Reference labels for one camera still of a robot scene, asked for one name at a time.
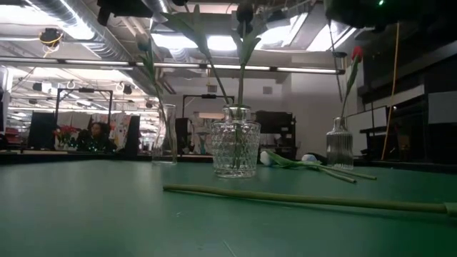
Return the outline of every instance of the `ribbed glass vase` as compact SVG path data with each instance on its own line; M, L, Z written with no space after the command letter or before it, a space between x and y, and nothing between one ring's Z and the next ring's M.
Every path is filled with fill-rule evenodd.
M152 162L154 164L176 164L178 159L176 140L176 106L164 104L165 116L159 108L159 127L152 146Z
M346 128L345 118L335 118L333 130L327 133L327 165L353 169L352 133Z
M261 125L248 121L249 106L228 105L223 111L224 120L211 126L214 173L224 178L255 176Z

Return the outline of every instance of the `fluorescent light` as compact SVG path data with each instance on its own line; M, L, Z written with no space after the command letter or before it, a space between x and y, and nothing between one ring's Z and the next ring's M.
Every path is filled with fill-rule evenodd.
M208 48L216 51L235 51L236 44L231 36L210 36L208 37Z
M280 41L283 41L291 31L291 26L280 26L276 28L269 29L260 35L260 42L258 43L257 49L261 48L263 45L275 44Z
M294 73L311 73L311 74L337 74L334 69L309 69L309 68L287 68L278 67L278 71L281 72L294 72Z
M257 44L256 49L260 49L267 44L275 44L285 41L290 44L290 41L298 33L301 25L307 17L307 13L300 16L294 16L290 19L293 25L280 26L265 31L259 35L261 41ZM151 34L157 46L167 49L196 49L197 45L190 39L180 34ZM231 36L211 35L208 37L208 48L215 51L235 51L236 44Z
M200 68L199 64L178 64L178 63L154 63L154 66L159 67L159 68L188 68L188 69Z
M76 103L80 103L80 104L83 104L85 106L90 106L91 105L90 101L85 101L85 100L78 100L78 101L76 101Z
M27 114L25 114L25 113L17 113L17 114L11 114L11 115L16 115L18 117L26 117L27 116Z
M152 38L157 46L168 49L197 48L192 40L182 35L152 34Z
M267 66L246 66L244 67L247 71L269 71L270 67Z
M102 108L103 110L108 110L108 108L106 108L105 106L102 106L101 104L95 104L95 103L92 103L93 106L97 106L99 108Z
M76 94L70 93L69 96L74 99L79 99L79 96L77 96Z
M65 60L68 64L129 65L127 61Z
M239 65L228 65L228 64L214 64L215 69L240 69L241 66Z
M219 113L199 113L199 118L203 119L223 119L224 114Z
M1 57L1 61L13 61L13 62L16 62L16 61L20 61L22 63L24 62L31 62L31 63L34 63L36 62L36 60L40 60L41 63L47 63L47 64L57 64L58 61L57 59L45 59L45 58L24 58L24 57L7 57L7 56L2 56Z

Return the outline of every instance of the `orange cable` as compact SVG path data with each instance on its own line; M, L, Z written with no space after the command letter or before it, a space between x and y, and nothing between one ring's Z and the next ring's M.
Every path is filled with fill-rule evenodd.
M395 94L395 85L397 80L397 58L398 58L398 38L400 34L400 22L397 22L397 35L395 40L395 56L393 59L393 85L392 85L392 94L391 94L391 106L388 110L388 118L387 118L387 128L386 128L386 137L384 138L384 147L383 147L383 155L381 160L384 160L384 155L386 153L386 146L387 146L387 138L388 138L388 127L391 124L391 115L393 109L393 95Z

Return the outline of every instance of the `red tulip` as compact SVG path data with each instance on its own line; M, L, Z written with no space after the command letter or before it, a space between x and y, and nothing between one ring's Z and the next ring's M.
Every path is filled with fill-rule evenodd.
M362 52L362 48L360 46L354 47L354 50L352 51L352 57L351 57L352 61L355 59L356 56L358 56L358 62L360 63L363 58L363 52Z

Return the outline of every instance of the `desk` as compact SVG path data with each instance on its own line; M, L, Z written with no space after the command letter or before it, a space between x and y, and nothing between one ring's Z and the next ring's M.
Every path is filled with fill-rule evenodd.
M163 183L378 200L457 202L457 176L357 167L345 183L258 167L221 179L209 163L72 161L0 166L0 256L456 256L446 215L163 192Z

